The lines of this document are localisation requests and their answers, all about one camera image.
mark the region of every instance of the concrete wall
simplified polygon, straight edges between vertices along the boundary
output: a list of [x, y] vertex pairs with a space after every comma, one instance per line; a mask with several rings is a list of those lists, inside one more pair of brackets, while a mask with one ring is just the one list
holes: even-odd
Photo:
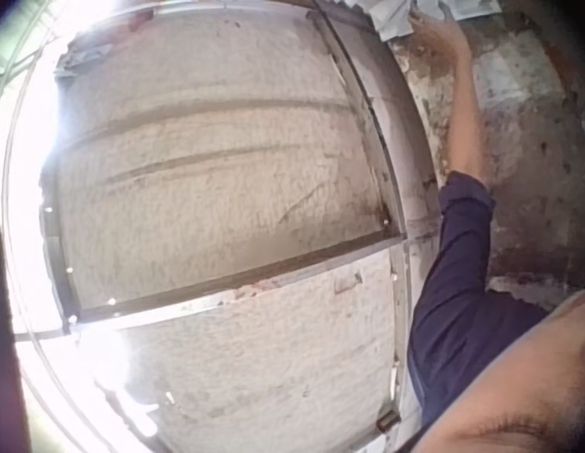
[[391, 268], [382, 250], [235, 305], [124, 330], [127, 389], [159, 404], [151, 416], [174, 453], [341, 452], [391, 400]]
[[84, 308], [382, 229], [362, 133], [303, 14], [155, 18], [62, 95], [61, 237]]
[[[564, 289], [551, 293], [559, 303], [564, 292], [585, 287], [585, 134], [573, 96], [526, 16], [501, 14], [462, 26], [475, 56], [497, 201], [491, 277]], [[414, 94], [442, 185], [450, 68], [412, 37], [394, 44], [393, 52]]]

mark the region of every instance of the navy blue sleeve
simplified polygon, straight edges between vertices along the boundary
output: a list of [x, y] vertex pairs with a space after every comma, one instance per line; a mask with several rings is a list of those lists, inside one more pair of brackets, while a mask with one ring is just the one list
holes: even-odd
[[429, 383], [453, 360], [485, 294], [494, 202], [483, 184], [453, 172], [440, 190], [440, 251], [414, 309], [410, 371], [421, 406]]
[[440, 191], [440, 203], [440, 250], [409, 336], [409, 372], [424, 420], [441, 413], [546, 315], [510, 294], [486, 291], [494, 202], [483, 184], [454, 172]]

